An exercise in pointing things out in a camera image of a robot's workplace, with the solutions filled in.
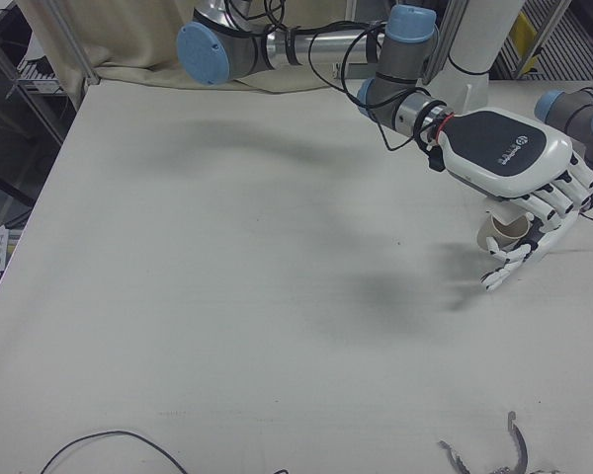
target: robotic arm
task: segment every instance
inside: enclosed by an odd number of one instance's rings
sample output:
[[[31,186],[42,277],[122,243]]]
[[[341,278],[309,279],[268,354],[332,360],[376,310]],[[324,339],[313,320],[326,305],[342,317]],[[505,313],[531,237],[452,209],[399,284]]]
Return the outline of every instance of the robotic arm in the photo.
[[[525,262],[541,259],[578,213],[593,207],[593,87],[545,94],[536,107],[544,123],[496,108],[455,115],[416,87],[439,39],[435,12],[397,5],[385,25],[337,22],[305,30],[283,25],[285,0],[275,9],[265,0],[262,16],[272,23],[251,24],[261,18],[249,15],[251,1],[200,2],[194,21],[178,35],[187,72],[214,85],[287,65],[308,63],[314,70],[313,63],[342,58],[342,87],[332,87],[381,131],[385,126],[415,141],[431,169],[448,171],[493,202],[495,225],[489,232],[481,229],[478,241],[502,267],[481,279],[487,290]],[[347,89],[347,62],[378,64],[357,96]],[[569,136],[586,145],[586,162]],[[521,229],[517,238],[511,233],[515,225]]]

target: metal pole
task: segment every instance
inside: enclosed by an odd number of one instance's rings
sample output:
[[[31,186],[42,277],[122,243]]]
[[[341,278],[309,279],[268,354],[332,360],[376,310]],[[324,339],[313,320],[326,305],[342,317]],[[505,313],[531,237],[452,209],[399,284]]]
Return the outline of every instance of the metal pole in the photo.
[[[536,54],[541,45],[547,40],[551,33],[553,33],[553,29],[562,19],[562,16],[566,9],[569,8],[570,3],[571,0],[559,0],[555,8],[549,12],[536,34],[534,42],[530,45],[527,52],[523,54],[523,57],[521,57],[520,62],[516,66],[516,70],[512,73],[512,79],[520,79],[525,73],[527,63],[530,62],[530,59]]]
[[[84,51],[83,47],[81,47],[81,43],[76,38],[75,34],[70,28],[70,25],[68,25],[68,22],[63,17],[63,14],[61,13],[61,7],[55,0],[45,0],[45,3],[53,18],[57,22],[59,29],[63,33],[68,46],[72,50],[72,53],[77,60],[79,67],[81,68],[81,72],[86,77],[86,81],[90,85],[99,84],[99,82],[101,82],[101,78],[95,71],[95,68],[92,66],[86,51]]]
[[[0,191],[6,193],[15,200],[18,200],[23,205],[27,205],[28,207],[33,207],[34,205],[36,205],[35,199],[25,195],[20,190],[14,188],[9,183],[4,181],[2,178],[0,178]]]
[[[0,48],[0,70],[13,84],[13,87],[20,93],[22,99],[27,103],[35,115],[40,119],[43,126],[48,130],[52,138],[61,145],[66,137],[66,130],[59,122],[52,109],[41,98],[34,96],[27,91],[27,89],[20,83],[20,74],[11,63],[11,60],[4,51]]]

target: white table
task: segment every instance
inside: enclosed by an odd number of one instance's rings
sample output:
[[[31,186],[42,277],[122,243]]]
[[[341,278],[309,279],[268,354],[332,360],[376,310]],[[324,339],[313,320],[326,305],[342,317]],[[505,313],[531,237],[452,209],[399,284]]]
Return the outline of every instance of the white table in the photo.
[[[0,284],[0,474],[112,428],[198,474],[489,472],[510,410],[528,472],[593,472],[593,223],[484,294],[480,203],[332,91],[92,87]]]

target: silver arm segment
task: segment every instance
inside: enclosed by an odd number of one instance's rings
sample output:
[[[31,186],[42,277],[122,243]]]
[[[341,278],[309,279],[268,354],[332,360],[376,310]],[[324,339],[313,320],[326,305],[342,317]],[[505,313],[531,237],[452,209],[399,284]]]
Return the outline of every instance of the silver arm segment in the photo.
[[[198,82],[223,84],[257,72],[306,65],[310,61],[331,64],[345,59],[366,64],[378,62],[381,57],[385,34],[379,30],[383,27],[365,35],[370,25],[346,21],[317,29],[252,24],[248,21],[250,3],[250,0],[202,0],[198,3],[193,21],[181,29],[177,39],[178,57]],[[423,51],[424,43],[430,40],[429,48],[435,46],[435,13],[417,7],[393,10],[389,23],[394,25],[388,28],[391,35],[407,43],[408,51],[404,52],[404,61],[396,57],[394,61],[385,62],[394,67],[413,63],[414,68],[423,72],[428,57]],[[422,39],[417,32],[426,28],[427,19],[430,35]],[[415,49],[422,50],[417,60],[412,54]]]

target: robotic finger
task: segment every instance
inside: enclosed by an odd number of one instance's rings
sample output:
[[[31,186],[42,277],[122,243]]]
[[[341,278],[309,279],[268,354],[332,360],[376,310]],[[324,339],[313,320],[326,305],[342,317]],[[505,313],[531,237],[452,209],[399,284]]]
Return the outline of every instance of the robotic finger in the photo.
[[[558,176],[553,184],[580,208],[591,201],[591,193],[568,171]]]
[[[593,170],[591,170],[586,163],[577,156],[573,155],[569,161],[569,173],[571,173],[580,184],[589,190],[593,191]]]
[[[543,223],[543,232],[555,230],[562,225],[562,218],[558,215],[556,210],[539,197],[534,195],[524,195],[522,197],[511,199],[511,201],[531,212],[537,219],[539,219]]]
[[[544,185],[542,188],[535,191],[534,195],[537,198],[548,202],[560,217],[565,217],[575,208],[573,201],[551,184]]]

